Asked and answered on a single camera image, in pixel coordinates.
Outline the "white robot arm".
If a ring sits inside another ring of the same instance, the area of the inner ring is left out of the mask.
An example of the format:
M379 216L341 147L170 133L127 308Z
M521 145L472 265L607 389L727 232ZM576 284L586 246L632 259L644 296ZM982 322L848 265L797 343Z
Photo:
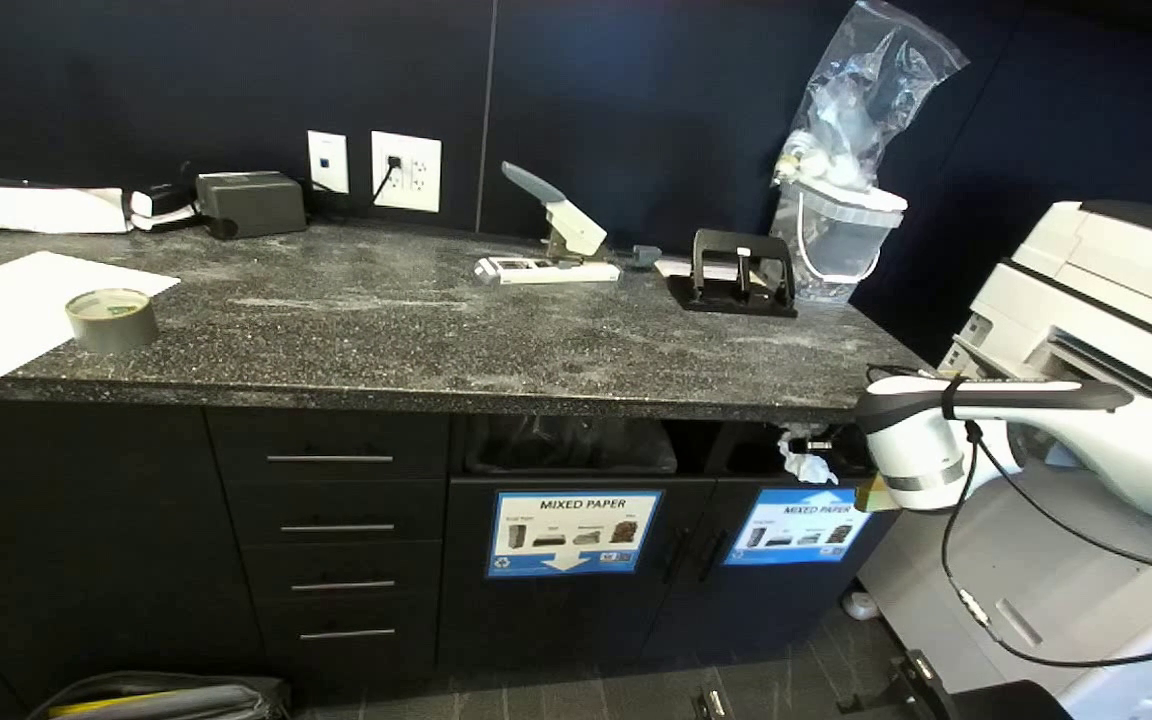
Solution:
M967 424L1035 429L1128 509L1152 517L1152 396L1102 381L883 375L856 399L878 471L901 509L950 509L967 467Z

